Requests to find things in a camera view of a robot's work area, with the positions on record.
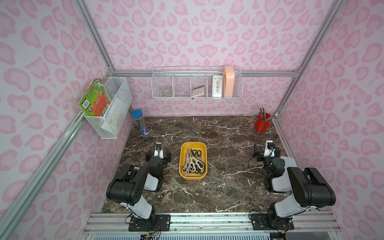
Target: wire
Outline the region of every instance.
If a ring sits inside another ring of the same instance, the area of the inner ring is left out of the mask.
[[[305,174],[305,172],[302,169],[300,169],[300,171],[304,174],[304,176],[306,177],[306,179],[307,179],[307,181],[311,187],[311,199],[310,199],[310,203],[309,203],[309,206],[311,206],[312,205],[312,199],[313,199],[312,184],[311,184],[311,181],[308,179],[307,175]]]
[[[126,224],[129,224],[129,223],[127,223],[127,218],[129,218],[130,216],[132,216],[133,214],[129,214],[126,218],[125,218],[125,220],[124,220],[124,222],[126,223]]]
[[[260,212],[260,211],[258,211],[258,210],[256,210],[256,209],[252,209],[252,210],[250,210],[249,213],[248,213],[248,218],[249,218],[249,220],[251,220],[251,221],[252,221],[252,219],[250,218],[250,214],[251,214],[251,212],[254,212],[254,211],[259,212],[259,213],[261,213],[261,214],[264,214],[264,213],[262,213],[262,212]],[[280,234],[282,235],[282,233],[281,233],[279,230],[277,230],[276,228],[272,227],[268,222],[265,222],[265,225],[267,225],[267,227],[269,227],[269,228],[271,228],[271,229],[273,229],[273,230],[276,230],[278,233],[280,233]]]
[[[255,158],[255,157],[251,157],[251,158],[248,160],[248,162],[247,162],[247,166],[248,166],[248,168],[250,168],[250,166],[249,166],[249,161],[251,161],[251,159],[252,159],[252,158]]]
[[[159,227],[157,228],[157,230],[156,230],[155,232],[153,232],[153,233],[151,233],[151,234],[156,234],[156,236],[157,236],[157,233],[159,232],[159,230],[160,230],[160,228],[161,228],[161,224],[160,224],[159,222],[156,222],[156,223],[159,224]]]
[[[135,167],[135,166],[132,165],[132,166],[128,169],[127,174],[128,174],[134,167]],[[125,196],[125,190],[124,190],[125,184],[124,184],[124,182],[125,182],[125,178],[127,177],[127,174],[124,174],[124,177],[123,177],[123,179],[122,179],[122,194],[123,194],[123,196],[124,196],[124,200],[125,200],[125,203],[126,203],[126,204],[128,204],[128,201],[127,201],[127,198],[126,198],[126,196]]]
[[[159,223],[159,225],[160,225],[160,233],[159,233],[159,236],[156,238],[156,240],[159,240],[160,239],[160,236],[161,236],[161,223],[160,222],[158,222]]]

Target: brown marble surface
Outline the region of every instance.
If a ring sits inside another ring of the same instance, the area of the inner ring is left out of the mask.
[[[254,116],[153,117],[146,118],[149,135],[139,135],[134,125],[118,169],[123,164],[147,166],[145,153],[155,142],[172,153],[164,171],[160,192],[144,191],[143,196],[156,212],[248,212],[266,211],[272,202],[289,194],[273,194],[264,188],[262,163],[252,159],[253,144],[264,149],[273,140],[286,156],[273,125],[264,133],[253,128]],[[208,172],[201,181],[184,180],[179,175],[180,148],[184,142],[200,141],[207,145]],[[129,210],[107,200],[102,213],[125,213]]]

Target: wall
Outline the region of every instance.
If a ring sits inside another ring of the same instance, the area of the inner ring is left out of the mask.
[[[79,239],[103,204],[131,127],[127,115],[118,139],[103,140],[85,122],[11,239]]]
[[[0,3],[0,216],[106,68],[71,1]]]
[[[384,234],[382,1],[349,0],[279,119],[298,162],[336,192],[347,239]]]
[[[73,2],[0,3],[0,217],[79,112],[106,68]],[[88,123],[73,141],[12,239],[76,239],[95,212],[132,125],[101,140]]]
[[[296,69],[331,1],[86,0],[117,69]]]

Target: wall-mounted wire shelf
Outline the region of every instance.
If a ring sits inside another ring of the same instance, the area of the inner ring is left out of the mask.
[[[132,94],[127,78],[110,77],[105,83],[105,90],[112,99],[103,116],[85,116],[102,139],[117,139],[122,124],[132,102]]]
[[[152,96],[155,99],[223,99],[239,100],[243,97],[243,77],[241,67],[235,70],[235,84],[231,98],[212,97],[212,76],[223,75],[224,66],[172,66],[154,67],[151,79]],[[205,86],[205,94],[192,97],[194,88]],[[223,80],[223,96],[225,96],[225,81]]]

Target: metal mounting plate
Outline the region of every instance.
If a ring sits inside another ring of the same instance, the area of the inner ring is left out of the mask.
[[[169,231],[169,225],[170,225],[170,215],[156,215],[156,222],[159,222],[161,225],[161,231]],[[143,225],[139,225],[137,218],[131,218],[131,224],[129,225],[128,231],[130,232],[146,232],[146,231],[156,231],[157,228],[154,227],[153,229],[148,230],[147,227]]]
[[[250,214],[250,218],[252,219],[253,230],[293,230],[295,228],[292,218],[279,218],[274,220],[272,224],[275,228],[266,225],[266,221],[268,220],[267,214]]]

